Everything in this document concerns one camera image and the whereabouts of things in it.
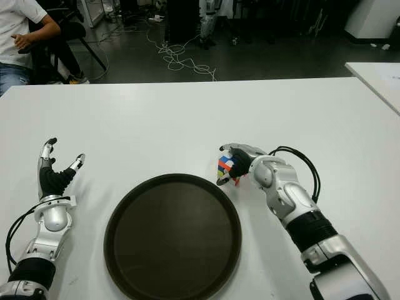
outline white shirt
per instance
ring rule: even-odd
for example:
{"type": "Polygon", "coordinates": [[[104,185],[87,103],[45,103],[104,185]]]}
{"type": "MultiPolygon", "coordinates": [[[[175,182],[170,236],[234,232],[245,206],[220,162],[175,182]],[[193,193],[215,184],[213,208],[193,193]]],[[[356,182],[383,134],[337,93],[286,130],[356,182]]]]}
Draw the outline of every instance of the white shirt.
{"type": "Polygon", "coordinates": [[[0,63],[31,68],[30,54],[18,54],[13,34],[29,33],[28,19],[35,24],[47,12],[35,0],[0,0],[0,63]]]}

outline black cable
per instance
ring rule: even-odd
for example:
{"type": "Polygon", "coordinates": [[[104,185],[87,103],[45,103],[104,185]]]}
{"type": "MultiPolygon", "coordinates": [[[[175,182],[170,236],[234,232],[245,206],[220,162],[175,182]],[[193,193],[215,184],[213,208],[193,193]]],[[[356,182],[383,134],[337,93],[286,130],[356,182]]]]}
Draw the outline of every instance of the black cable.
{"type": "Polygon", "coordinates": [[[298,151],[297,149],[287,147],[287,146],[279,146],[275,150],[272,150],[269,155],[275,155],[277,152],[288,152],[291,153],[295,156],[297,156],[299,159],[304,161],[308,168],[311,171],[312,174],[312,179],[314,181],[314,191],[312,193],[312,200],[317,203],[319,193],[321,192],[321,179],[319,178],[319,174],[317,169],[315,168],[314,164],[309,160],[309,158],[304,155],[302,152],[298,151]]]}
{"type": "Polygon", "coordinates": [[[13,258],[13,256],[11,255],[11,250],[10,250],[10,246],[11,246],[11,241],[13,239],[13,236],[15,235],[15,233],[17,232],[18,228],[21,226],[21,224],[23,223],[23,221],[25,220],[25,218],[34,213],[35,209],[39,206],[42,205],[43,203],[47,203],[47,202],[51,202],[53,200],[48,200],[48,201],[44,201],[41,202],[33,207],[31,207],[27,212],[25,212],[23,215],[19,216],[14,223],[11,225],[8,233],[7,233],[7,238],[6,238],[6,257],[7,257],[7,265],[8,265],[8,271],[10,272],[10,274],[13,272],[12,268],[11,268],[11,263],[13,263],[14,265],[17,264],[17,262],[15,261],[15,259],[13,258]]]}

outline silver robotic forearm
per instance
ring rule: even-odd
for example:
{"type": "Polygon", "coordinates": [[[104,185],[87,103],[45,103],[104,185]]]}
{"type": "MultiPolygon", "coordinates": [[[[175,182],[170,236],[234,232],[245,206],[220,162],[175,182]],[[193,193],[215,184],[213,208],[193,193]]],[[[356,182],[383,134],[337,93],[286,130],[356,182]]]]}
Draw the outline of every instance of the silver robotic forearm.
{"type": "MultiPolygon", "coordinates": [[[[301,251],[301,259],[309,272],[318,273],[310,284],[315,299],[390,299],[379,278],[350,242],[336,232],[299,184],[292,166],[247,145],[228,144],[221,150],[242,154],[242,161],[246,160],[243,157],[248,158],[250,180],[266,193],[268,208],[301,251]]],[[[220,179],[218,184],[226,182],[229,176],[220,179]]]]}
{"type": "Polygon", "coordinates": [[[6,284],[0,286],[1,299],[48,299],[56,272],[56,261],[72,226],[69,211],[76,206],[74,196],[62,196],[65,188],[84,163],[84,154],[64,171],[55,173],[53,138],[43,146],[38,161],[39,204],[34,208],[38,224],[36,237],[28,244],[6,284]]]}

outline white tabletop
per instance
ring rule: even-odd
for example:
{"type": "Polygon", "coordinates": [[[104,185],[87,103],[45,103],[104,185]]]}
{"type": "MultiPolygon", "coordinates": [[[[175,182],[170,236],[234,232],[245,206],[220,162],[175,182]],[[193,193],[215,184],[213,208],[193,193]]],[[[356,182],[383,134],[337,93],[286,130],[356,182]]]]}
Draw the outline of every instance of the white tabletop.
{"type": "MultiPolygon", "coordinates": [[[[39,150],[56,136],[55,168],[79,153],[87,160],[66,191],[78,207],[52,299],[126,299],[106,270],[103,237],[128,191],[165,173],[215,181],[224,143],[266,151],[287,145],[316,165],[323,213],[400,299],[400,118],[376,98],[356,78],[13,87],[0,98],[0,238],[37,203],[39,150]]],[[[282,157],[310,191],[306,166],[282,157]]],[[[265,195],[247,178],[222,189],[239,213],[243,239],[237,270],[215,299],[311,299],[311,276],[265,195]]],[[[35,232],[26,219],[12,251],[21,253],[35,232]]],[[[0,258],[3,282],[3,247],[0,258]]]]}
{"type": "Polygon", "coordinates": [[[347,62],[346,67],[400,115],[400,63],[347,62]]]}

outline round tray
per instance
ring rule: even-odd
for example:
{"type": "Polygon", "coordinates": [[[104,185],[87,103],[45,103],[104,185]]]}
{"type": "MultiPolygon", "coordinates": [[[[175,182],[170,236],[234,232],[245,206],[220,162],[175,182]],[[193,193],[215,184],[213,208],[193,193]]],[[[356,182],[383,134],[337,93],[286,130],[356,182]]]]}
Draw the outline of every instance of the round tray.
{"type": "Polygon", "coordinates": [[[152,178],[114,210],[104,238],[108,271],[138,300],[206,299],[229,279],[241,226],[229,198],[187,174],[152,178]]]}

